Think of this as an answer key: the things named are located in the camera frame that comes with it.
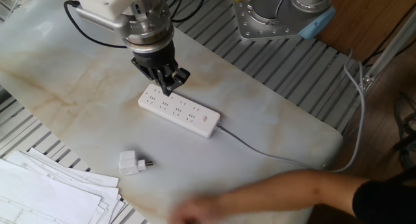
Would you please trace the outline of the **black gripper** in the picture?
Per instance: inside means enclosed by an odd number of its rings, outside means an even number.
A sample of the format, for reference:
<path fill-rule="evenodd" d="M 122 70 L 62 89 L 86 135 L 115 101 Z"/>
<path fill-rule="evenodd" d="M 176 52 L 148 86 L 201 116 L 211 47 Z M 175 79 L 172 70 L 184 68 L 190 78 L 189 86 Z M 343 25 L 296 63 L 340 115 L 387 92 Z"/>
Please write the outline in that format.
<path fill-rule="evenodd" d="M 176 88 L 186 83 L 190 77 L 190 72 L 184 68 L 179 68 L 172 74 L 176 70 L 175 47 L 173 42 L 170 42 L 167 46 L 156 52 L 134 52 L 133 54 L 132 64 L 149 80 L 155 81 L 164 95 L 170 96 Z"/>

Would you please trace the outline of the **person right hand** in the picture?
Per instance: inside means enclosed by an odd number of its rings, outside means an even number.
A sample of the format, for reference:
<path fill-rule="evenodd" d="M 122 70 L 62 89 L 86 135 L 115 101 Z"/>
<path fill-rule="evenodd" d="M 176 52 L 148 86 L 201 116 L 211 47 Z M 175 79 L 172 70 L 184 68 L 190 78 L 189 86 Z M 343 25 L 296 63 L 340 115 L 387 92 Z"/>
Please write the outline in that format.
<path fill-rule="evenodd" d="M 171 211 L 168 223 L 216 223 L 226 216 L 218 197 L 197 197 L 176 205 Z"/>

